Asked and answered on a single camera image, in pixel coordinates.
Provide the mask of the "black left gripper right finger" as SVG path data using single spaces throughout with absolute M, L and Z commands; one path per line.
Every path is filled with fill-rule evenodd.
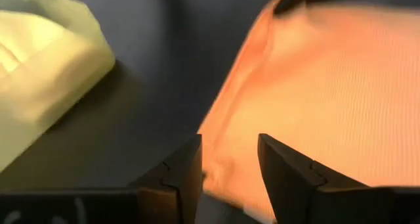
M 420 187 L 369 187 L 267 134 L 258 157 L 277 224 L 420 224 Z

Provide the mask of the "orange microfiber towel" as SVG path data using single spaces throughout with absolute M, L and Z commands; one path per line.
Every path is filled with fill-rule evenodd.
M 199 131 L 203 188 L 273 220 L 266 133 L 367 185 L 420 185 L 420 7 L 261 11 Z

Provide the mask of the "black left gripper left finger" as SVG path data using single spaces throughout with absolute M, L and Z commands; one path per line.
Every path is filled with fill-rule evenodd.
M 194 224 L 201 135 L 128 187 L 0 192 L 0 224 Z

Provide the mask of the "yellow translucent plastic bin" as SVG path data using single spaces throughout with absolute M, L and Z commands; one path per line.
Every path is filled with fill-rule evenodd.
M 100 24 L 78 0 L 0 0 L 0 11 L 27 12 L 64 28 L 12 72 L 0 74 L 0 172 L 113 67 Z

